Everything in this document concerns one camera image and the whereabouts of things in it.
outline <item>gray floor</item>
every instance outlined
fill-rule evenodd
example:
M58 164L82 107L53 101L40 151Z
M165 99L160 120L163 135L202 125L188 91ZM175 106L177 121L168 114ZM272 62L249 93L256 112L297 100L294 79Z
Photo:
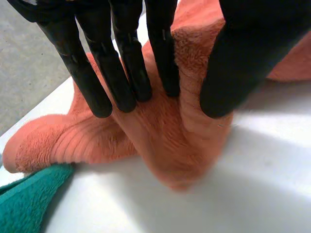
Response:
M68 77L58 53L38 26L0 0L0 135Z

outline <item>white table surface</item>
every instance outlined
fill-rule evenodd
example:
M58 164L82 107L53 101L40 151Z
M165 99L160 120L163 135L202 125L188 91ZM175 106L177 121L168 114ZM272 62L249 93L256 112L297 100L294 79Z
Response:
M310 233L310 90L311 83L270 84L253 94L219 162L185 193L162 186L139 157L80 165L51 204L44 232ZM0 152L25 122L66 113L72 98L69 78L0 137ZM0 168L0 186L21 177Z

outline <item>orange towel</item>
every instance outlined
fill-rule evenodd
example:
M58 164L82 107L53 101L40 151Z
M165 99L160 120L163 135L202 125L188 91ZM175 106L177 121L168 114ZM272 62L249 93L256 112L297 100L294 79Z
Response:
M43 116L24 125L5 147L4 166L10 172L30 172L53 163L110 163L138 154L165 185L187 187L216 161L232 121L233 113L214 120L199 105L208 56L223 24L218 0L182 0L172 26L181 86L178 99L165 95L147 43L142 50L154 90L151 101L124 114L109 94L113 114L98 119L74 85L69 113ZM269 78L282 82L311 79L310 36L292 49ZM92 55L88 57L109 93Z

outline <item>towel fabric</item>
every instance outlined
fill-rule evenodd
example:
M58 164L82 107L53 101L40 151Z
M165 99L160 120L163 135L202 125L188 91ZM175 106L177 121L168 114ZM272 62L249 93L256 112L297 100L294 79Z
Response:
M0 232L39 233L58 188L71 176L70 165L54 165L0 188Z
M153 98L120 112L92 55L88 58L113 102L113 114L94 117L74 85L67 115L49 115L24 125L7 143L3 163L10 172L36 171L54 163L110 163L139 154L165 185L184 188L216 161L226 142L233 113L211 119L199 105L208 56L224 25L218 0L181 0L172 26L179 67L179 98L165 95L150 43L142 49L153 87ZM311 79L311 35L306 35L268 78L280 81Z

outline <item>terry cloth towel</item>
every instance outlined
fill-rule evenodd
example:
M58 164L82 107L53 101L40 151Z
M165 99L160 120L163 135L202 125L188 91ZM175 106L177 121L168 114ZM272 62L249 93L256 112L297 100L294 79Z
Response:
M72 173L71 165L53 165L0 187L0 232L40 232L47 207Z
M10 172L36 171L54 163L110 163L138 154L163 184L184 188L221 154L233 113L211 119L199 105L201 83L215 37L224 25L218 0L181 0L172 26L181 93L168 98L148 42L142 49L153 98L128 114L120 112L92 55L88 58L114 105L106 119L94 117L74 85L67 115L49 115L23 126L7 143L3 164ZM280 62L269 79L311 78L311 34Z

